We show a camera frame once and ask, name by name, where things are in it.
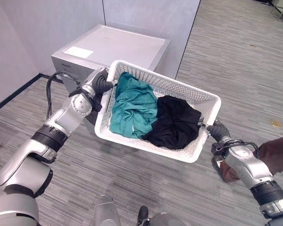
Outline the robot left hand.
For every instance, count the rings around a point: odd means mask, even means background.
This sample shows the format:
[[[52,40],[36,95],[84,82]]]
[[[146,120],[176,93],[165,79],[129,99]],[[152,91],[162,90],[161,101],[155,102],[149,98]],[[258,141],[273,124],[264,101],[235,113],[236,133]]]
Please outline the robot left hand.
[[[109,91],[117,84],[117,80],[108,81],[108,69],[106,67],[93,71],[82,84],[83,90],[94,96]]]

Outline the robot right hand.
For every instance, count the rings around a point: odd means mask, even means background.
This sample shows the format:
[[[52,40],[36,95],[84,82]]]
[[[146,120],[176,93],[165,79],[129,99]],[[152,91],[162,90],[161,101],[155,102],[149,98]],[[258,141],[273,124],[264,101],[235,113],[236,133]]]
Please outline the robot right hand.
[[[213,125],[207,126],[207,131],[218,143],[224,143],[225,140],[232,138],[228,128],[219,120],[214,121]]]

